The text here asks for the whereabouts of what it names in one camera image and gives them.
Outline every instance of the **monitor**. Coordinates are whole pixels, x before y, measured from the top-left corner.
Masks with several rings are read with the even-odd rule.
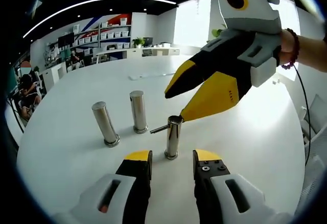
[[[58,38],[58,47],[62,48],[66,45],[73,44],[74,40],[74,33],[69,33],[67,35],[61,36]]]
[[[153,37],[144,37],[144,46],[145,47],[148,47],[150,45],[152,45],[152,42],[153,42]]]

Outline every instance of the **stainless steel peg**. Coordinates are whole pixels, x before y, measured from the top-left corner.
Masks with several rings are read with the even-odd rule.
[[[92,106],[93,114],[104,137],[104,144],[108,147],[118,145],[120,137],[113,129],[106,102],[100,101]]]

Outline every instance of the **white round table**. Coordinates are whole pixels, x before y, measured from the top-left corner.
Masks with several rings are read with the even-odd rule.
[[[149,129],[178,115],[195,90],[166,100],[171,73],[189,56],[124,59],[66,74],[45,96],[21,140],[17,166],[28,189],[49,215],[74,207],[80,194],[103,175],[115,173],[123,158],[152,150],[151,197],[146,223],[199,223],[194,198],[192,150],[220,155],[231,173],[261,189],[268,206],[294,213],[304,177],[300,123],[283,84],[268,80],[252,87],[240,103],[221,114],[182,125],[179,156],[164,157],[167,132],[138,135],[129,93],[145,93]],[[131,80],[129,76],[139,77]],[[108,148],[91,110],[105,101],[121,141]]]

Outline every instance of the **seated person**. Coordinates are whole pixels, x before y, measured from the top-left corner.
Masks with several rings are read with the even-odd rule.
[[[76,53],[76,49],[72,49],[70,66],[67,67],[67,71],[78,69],[81,66],[82,57],[79,53]]]
[[[32,76],[29,74],[24,74],[20,79],[21,87],[21,115],[28,120],[30,118],[28,114],[28,109],[35,104],[41,102],[41,97],[38,95],[36,90],[36,83],[33,82]]]

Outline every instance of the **human arm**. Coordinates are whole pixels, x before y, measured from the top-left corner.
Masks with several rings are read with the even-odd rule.
[[[31,87],[26,92],[23,91],[24,92],[23,94],[24,95],[28,95],[29,92],[32,91],[35,87],[36,87],[36,84],[35,84],[35,82],[33,82],[32,85],[31,85]]]
[[[327,44],[323,40],[309,39],[298,36],[300,50],[297,62],[310,66],[321,72],[327,72]],[[292,57],[295,41],[292,34],[282,31],[282,51],[279,54],[281,64],[286,64]]]

